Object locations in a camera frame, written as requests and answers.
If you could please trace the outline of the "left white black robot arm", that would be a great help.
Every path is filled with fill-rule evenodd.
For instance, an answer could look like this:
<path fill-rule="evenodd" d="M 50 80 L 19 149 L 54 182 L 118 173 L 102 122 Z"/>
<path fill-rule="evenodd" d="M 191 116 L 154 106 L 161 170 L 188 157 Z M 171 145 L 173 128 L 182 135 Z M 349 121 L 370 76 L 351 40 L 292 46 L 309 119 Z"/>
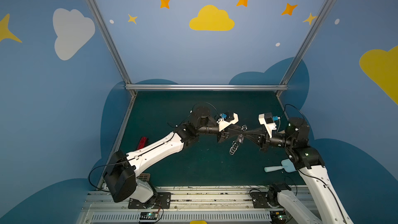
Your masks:
<path fill-rule="evenodd" d="M 238 115 L 234 112 L 222 113 L 215 119 L 205 106 L 193 109 L 186 120 L 163 139 L 129 153 L 122 150 L 113 153 L 109 162 L 101 166 L 107 193 L 115 203 L 128 198 L 148 202 L 155 194 L 154 189 L 138 176 L 164 158 L 191 146 L 200 135 L 216 135 L 221 139 L 223 132 L 237 123 Z"/>

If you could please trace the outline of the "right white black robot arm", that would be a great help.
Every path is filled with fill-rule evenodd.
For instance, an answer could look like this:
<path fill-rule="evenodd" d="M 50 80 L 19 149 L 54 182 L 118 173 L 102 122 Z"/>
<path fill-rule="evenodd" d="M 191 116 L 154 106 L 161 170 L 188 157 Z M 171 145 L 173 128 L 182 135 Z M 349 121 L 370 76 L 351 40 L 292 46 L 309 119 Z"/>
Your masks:
<path fill-rule="evenodd" d="M 270 207 L 282 207 L 299 224 L 351 224 L 353 221 L 338 197 L 325 162 L 317 149 L 309 144 L 310 126 L 305 116 L 290 117 L 284 133 L 278 132 L 277 116 L 259 115 L 261 128 L 243 132 L 262 150 L 283 148 L 295 172 L 308 187 L 320 217 L 313 214 L 286 183 L 272 184 L 267 192 Z"/>

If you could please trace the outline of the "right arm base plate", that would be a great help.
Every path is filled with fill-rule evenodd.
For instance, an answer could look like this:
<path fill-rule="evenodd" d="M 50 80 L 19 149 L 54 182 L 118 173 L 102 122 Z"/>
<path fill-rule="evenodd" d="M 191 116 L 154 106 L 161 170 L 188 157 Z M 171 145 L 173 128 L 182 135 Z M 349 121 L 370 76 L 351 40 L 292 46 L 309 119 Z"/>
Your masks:
<path fill-rule="evenodd" d="M 254 208 L 282 208 L 277 201 L 277 196 L 268 192 L 252 191 L 249 193 Z"/>

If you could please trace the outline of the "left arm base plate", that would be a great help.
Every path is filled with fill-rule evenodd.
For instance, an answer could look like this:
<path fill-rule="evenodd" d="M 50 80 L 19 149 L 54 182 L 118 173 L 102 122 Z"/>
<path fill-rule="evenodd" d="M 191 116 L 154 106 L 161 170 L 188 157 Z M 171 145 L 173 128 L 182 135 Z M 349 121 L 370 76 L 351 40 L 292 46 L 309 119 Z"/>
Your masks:
<path fill-rule="evenodd" d="M 154 207 L 161 207 L 163 209 L 169 209 L 171 204 L 171 193 L 170 192 L 159 192 L 155 193 L 147 202 L 142 203 L 138 200 L 129 199 L 128 209 L 151 209 Z"/>

